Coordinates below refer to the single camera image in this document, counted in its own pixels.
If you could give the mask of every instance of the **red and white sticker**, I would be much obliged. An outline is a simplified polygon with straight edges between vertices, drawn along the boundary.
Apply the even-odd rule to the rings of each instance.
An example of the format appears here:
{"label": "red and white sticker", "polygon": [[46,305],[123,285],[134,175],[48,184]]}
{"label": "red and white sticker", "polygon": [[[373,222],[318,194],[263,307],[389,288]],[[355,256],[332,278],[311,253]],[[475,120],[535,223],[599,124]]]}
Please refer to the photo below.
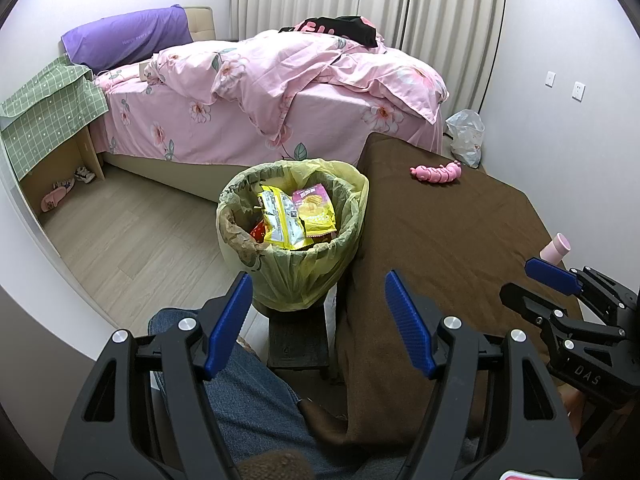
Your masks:
{"label": "red and white sticker", "polygon": [[[550,480],[548,476],[527,475],[517,471],[507,471],[500,480]],[[557,478],[556,480],[578,480],[577,478]]]}

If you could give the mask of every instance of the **silver bolt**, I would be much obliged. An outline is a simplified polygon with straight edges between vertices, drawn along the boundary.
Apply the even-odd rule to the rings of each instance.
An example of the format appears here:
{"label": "silver bolt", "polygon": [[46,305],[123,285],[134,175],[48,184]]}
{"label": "silver bolt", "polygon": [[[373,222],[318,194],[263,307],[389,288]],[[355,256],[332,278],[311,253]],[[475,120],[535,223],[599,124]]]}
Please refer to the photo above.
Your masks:
{"label": "silver bolt", "polygon": [[511,339],[518,343],[524,343],[527,340],[527,334],[522,330],[515,328],[514,330],[511,330]]}
{"label": "silver bolt", "polygon": [[181,319],[180,322],[178,323],[178,328],[180,330],[184,330],[185,332],[188,332],[189,330],[193,330],[196,325],[197,325],[197,321],[193,319],[193,317],[185,317],[184,319]]}
{"label": "silver bolt", "polygon": [[444,326],[452,330],[457,330],[462,326],[462,321],[455,316],[447,316],[444,319]]}
{"label": "silver bolt", "polygon": [[129,337],[129,332],[126,330],[116,330],[116,332],[111,336],[111,340],[114,343],[124,343],[127,340],[127,337]]}

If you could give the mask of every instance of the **pink slipper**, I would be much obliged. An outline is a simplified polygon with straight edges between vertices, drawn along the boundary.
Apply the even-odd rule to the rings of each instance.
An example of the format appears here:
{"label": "pink slipper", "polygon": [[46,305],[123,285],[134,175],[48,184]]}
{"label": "pink slipper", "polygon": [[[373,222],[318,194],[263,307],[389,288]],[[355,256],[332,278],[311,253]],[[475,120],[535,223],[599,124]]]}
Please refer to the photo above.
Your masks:
{"label": "pink slipper", "polygon": [[65,197],[65,195],[66,187],[57,187],[51,193],[48,193],[44,196],[42,202],[40,202],[40,207],[44,212],[50,211],[58,205],[58,203]]}

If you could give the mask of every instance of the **green plaid tablecloth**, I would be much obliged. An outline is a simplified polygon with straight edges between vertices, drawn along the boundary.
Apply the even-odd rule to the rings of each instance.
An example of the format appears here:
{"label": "green plaid tablecloth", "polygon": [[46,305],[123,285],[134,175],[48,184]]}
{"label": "green plaid tablecloth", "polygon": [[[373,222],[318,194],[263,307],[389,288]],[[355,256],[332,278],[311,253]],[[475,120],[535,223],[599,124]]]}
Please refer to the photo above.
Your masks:
{"label": "green plaid tablecloth", "polygon": [[89,67],[60,56],[0,104],[2,141],[18,180],[108,110]]}

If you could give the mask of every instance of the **purple cloth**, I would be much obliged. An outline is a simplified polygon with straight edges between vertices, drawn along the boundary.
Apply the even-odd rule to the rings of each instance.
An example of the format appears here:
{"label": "purple cloth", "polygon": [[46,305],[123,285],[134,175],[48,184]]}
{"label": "purple cloth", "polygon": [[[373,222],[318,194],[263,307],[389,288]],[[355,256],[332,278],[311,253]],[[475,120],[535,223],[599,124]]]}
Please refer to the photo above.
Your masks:
{"label": "purple cloth", "polygon": [[187,13],[178,5],[110,16],[72,28],[62,36],[71,61],[87,65],[94,74],[192,41]]}

